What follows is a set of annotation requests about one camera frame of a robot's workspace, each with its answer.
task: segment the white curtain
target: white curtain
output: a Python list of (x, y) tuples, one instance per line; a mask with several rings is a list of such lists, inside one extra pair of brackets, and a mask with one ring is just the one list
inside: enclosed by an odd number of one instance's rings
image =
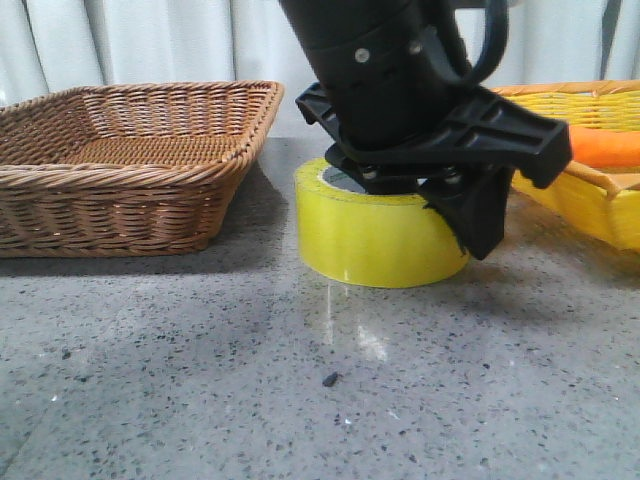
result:
[[(458, 20), (473, 57), (482, 14)], [(639, 41), (638, 0), (521, 0), (487, 84), (637, 78)], [(283, 82), (276, 130), (299, 128), (293, 98), (314, 77), (277, 0), (0, 0), (0, 106), (76, 85), (248, 78)]]

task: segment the packing tape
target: packing tape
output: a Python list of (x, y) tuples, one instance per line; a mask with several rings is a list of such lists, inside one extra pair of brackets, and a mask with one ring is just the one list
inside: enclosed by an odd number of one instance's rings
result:
[(426, 285), (469, 256), (419, 195), (368, 195), (324, 159), (295, 174), (302, 260), (326, 277), (369, 287)]

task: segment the screw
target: screw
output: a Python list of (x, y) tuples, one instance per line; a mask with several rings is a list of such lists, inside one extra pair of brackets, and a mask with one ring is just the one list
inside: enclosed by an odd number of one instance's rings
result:
[(378, 170), (374, 166), (364, 167), (362, 169), (362, 178), (365, 180), (373, 180), (378, 176)]
[(371, 52), (366, 48), (359, 48), (354, 55), (356, 62), (367, 63), (371, 58)]
[(458, 185), (461, 180), (462, 180), (462, 175), (460, 175), (459, 173), (456, 173), (455, 175), (452, 175), (444, 179), (447, 185)]
[(411, 40), (409, 42), (409, 53), (411, 55), (418, 55), (422, 51), (422, 43), (418, 40)]

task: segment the carrot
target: carrot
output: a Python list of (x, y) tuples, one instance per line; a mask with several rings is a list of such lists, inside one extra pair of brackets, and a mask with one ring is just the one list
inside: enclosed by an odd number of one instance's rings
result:
[(594, 168), (640, 166), (640, 131), (569, 126), (573, 159)]

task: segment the yellow basket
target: yellow basket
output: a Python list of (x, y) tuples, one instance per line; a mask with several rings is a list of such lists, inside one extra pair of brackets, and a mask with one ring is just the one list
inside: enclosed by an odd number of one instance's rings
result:
[[(640, 81), (557, 83), (495, 91), (572, 125), (640, 130)], [(573, 161), (546, 190), (534, 188), (520, 174), (515, 175), (513, 187), (588, 235), (619, 249), (640, 250), (640, 173), (634, 170), (610, 173)]]

